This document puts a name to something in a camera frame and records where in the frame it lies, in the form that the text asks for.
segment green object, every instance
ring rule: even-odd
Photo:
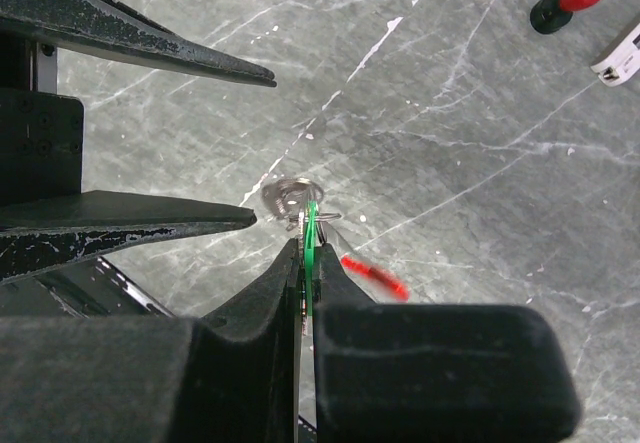
[[[307,298],[307,315],[313,315],[313,265],[316,258],[316,215],[318,214],[318,202],[310,201],[308,206],[309,221],[305,225],[304,231],[304,276],[305,293]]]

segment white plastic device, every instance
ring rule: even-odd
[[[640,14],[596,58],[591,69],[607,86],[618,86],[640,70]]]

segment marble countertop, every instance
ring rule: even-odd
[[[307,176],[412,301],[540,311],[584,402],[573,441],[637,441],[640,77],[610,89],[589,63],[640,0],[603,0],[551,36],[529,25],[538,0],[123,1],[279,82],[61,53],[60,92],[86,106],[85,190],[242,204],[260,219],[113,255],[137,282],[179,314],[216,308],[286,241],[261,185]],[[305,346],[307,416],[311,361]]]

